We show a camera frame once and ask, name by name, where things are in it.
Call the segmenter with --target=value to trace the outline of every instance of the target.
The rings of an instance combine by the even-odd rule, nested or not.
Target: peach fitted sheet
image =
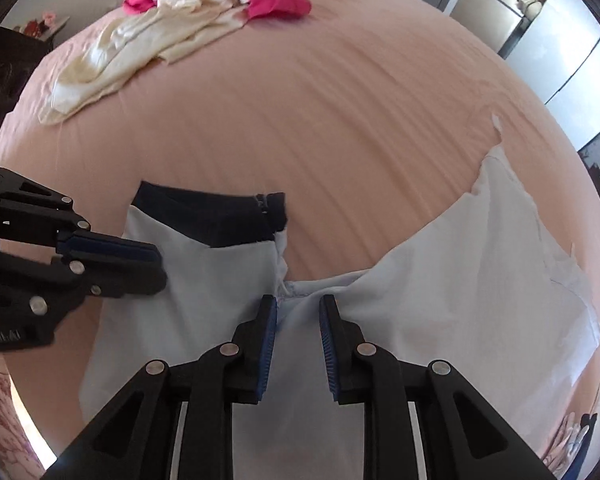
[[[419,0],[312,0],[298,22],[262,20],[180,62],[158,62],[63,124],[37,111],[62,66],[116,10],[47,56],[0,133],[0,166],[75,200],[120,235],[141,180],[226,194],[286,193],[289,278],[364,269],[471,189],[498,142],[560,245],[589,277],[600,320],[600,200],[567,137],[487,46]],[[40,248],[8,250],[42,258]],[[50,348],[7,355],[52,449],[82,427],[78,387],[99,302]],[[600,348],[572,407],[588,412]]]

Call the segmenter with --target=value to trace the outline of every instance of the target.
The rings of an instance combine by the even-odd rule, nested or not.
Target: mattress
[[[221,194],[283,191],[287,277],[316,280],[373,266],[469,191],[500,142],[496,115],[513,170],[587,275],[600,322],[600,200],[533,92],[424,2],[311,1],[303,20],[250,22],[178,63],[154,62],[62,124],[41,125],[55,76],[115,10],[39,65],[3,124],[0,166],[72,197],[95,231],[113,235],[142,180]],[[55,452],[84,425],[78,388],[99,311],[91,299],[64,320],[53,346],[6,357]],[[599,385],[600,346],[569,409],[590,411]]]

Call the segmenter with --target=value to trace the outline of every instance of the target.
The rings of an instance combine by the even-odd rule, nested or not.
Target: bed
[[[600,200],[529,88],[419,0],[311,1],[304,20],[250,22],[43,126],[37,110],[54,77],[122,13],[114,10],[40,63],[0,130],[0,166],[72,197],[95,231],[113,235],[142,180],[222,194],[284,190],[288,276],[314,280],[373,266],[470,190],[500,140],[496,115],[542,221],[587,275],[600,322]],[[53,346],[6,356],[56,453],[84,425],[78,388],[99,309],[87,301]],[[600,346],[564,411],[589,413],[599,396]]]

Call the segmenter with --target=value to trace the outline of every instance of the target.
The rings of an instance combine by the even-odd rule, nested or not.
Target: pile of clothes
[[[125,0],[85,53],[62,69],[38,117],[57,124],[116,92],[152,59],[175,62],[254,18],[300,18],[309,0]]]

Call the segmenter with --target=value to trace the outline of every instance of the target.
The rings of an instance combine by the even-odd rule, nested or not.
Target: pink flower
[[[55,12],[43,12],[42,20],[45,22],[47,27],[53,27],[56,23],[56,13]]]

